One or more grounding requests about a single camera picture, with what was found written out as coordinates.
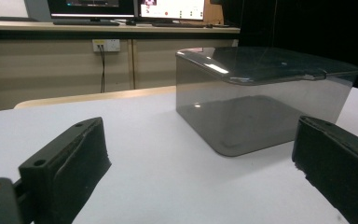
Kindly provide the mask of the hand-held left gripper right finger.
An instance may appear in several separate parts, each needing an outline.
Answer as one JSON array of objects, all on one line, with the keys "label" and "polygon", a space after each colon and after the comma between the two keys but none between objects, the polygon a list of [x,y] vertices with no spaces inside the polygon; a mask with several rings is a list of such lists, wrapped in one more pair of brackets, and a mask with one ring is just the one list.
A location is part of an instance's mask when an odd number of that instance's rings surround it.
[{"label": "hand-held left gripper right finger", "polygon": [[292,161],[348,222],[358,224],[358,136],[302,116]]}]

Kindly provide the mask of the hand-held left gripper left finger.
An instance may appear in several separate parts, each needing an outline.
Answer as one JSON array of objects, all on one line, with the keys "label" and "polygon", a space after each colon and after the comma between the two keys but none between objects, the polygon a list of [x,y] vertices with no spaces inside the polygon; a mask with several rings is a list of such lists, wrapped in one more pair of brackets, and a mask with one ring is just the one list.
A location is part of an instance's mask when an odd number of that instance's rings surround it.
[{"label": "hand-held left gripper left finger", "polygon": [[19,167],[34,223],[71,224],[110,166],[102,118],[61,133]]}]

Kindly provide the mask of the grey transparent lidded box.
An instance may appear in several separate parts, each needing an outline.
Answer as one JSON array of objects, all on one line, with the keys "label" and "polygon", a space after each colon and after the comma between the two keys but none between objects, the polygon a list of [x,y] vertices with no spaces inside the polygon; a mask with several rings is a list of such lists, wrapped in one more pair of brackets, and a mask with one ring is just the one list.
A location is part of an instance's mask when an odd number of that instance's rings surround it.
[{"label": "grey transparent lidded box", "polygon": [[336,122],[358,66],[271,47],[181,49],[176,110],[217,153],[236,157],[294,139],[300,117]]}]

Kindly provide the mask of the long beige desk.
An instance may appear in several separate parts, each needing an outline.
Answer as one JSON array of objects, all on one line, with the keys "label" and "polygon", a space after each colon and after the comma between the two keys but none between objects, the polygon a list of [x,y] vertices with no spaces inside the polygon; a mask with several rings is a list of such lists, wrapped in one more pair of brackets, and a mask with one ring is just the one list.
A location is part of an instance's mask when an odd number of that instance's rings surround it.
[{"label": "long beige desk", "polygon": [[[231,46],[239,34],[237,28],[0,21],[0,110],[33,99],[171,86],[177,50]],[[95,52],[93,39],[118,39],[120,51]]]}]

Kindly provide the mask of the black curtain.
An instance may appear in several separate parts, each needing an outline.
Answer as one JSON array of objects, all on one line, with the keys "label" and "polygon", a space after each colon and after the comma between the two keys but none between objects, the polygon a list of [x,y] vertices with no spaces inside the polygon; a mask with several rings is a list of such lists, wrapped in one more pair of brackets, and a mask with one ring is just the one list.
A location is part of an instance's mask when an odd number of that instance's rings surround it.
[{"label": "black curtain", "polygon": [[242,46],[292,49],[358,66],[358,0],[222,0]]}]

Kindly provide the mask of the black keyboard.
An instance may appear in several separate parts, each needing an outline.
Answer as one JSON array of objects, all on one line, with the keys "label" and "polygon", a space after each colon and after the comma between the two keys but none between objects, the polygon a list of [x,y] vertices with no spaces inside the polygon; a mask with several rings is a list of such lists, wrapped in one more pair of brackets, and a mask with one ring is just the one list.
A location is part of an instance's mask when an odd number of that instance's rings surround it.
[{"label": "black keyboard", "polygon": [[96,26],[119,26],[116,21],[91,21],[91,20],[55,20],[54,25],[96,25]]},{"label": "black keyboard", "polygon": [[172,28],[204,28],[203,24],[181,23],[181,22],[152,22],[154,27],[172,27]]}]

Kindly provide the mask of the black computer monitor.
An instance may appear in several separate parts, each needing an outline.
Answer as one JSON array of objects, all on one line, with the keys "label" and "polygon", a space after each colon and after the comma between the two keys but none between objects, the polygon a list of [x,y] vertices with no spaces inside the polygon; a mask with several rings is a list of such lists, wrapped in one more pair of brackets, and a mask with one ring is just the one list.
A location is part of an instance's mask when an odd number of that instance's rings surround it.
[{"label": "black computer monitor", "polygon": [[133,18],[133,0],[47,0],[52,18]]}]

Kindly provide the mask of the computer monitor with white screen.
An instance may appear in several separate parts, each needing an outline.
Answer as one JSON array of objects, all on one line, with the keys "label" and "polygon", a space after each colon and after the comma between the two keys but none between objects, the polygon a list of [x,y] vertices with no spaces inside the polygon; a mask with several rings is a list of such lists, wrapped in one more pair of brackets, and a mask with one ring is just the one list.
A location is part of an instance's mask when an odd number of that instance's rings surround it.
[{"label": "computer monitor with white screen", "polygon": [[204,0],[139,0],[143,18],[202,21],[204,8]]}]

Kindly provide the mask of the white wall socket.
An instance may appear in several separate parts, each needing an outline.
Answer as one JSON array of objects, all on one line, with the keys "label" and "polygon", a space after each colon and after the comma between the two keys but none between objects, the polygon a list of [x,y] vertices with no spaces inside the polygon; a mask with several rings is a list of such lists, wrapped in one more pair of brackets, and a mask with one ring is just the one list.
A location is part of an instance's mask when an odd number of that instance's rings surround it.
[{"label": "white wall socket", "polygon": [[100,50],[105,52],[119,52],[120,41],[118,39],[93,39],[92,47],[95,52]]}]

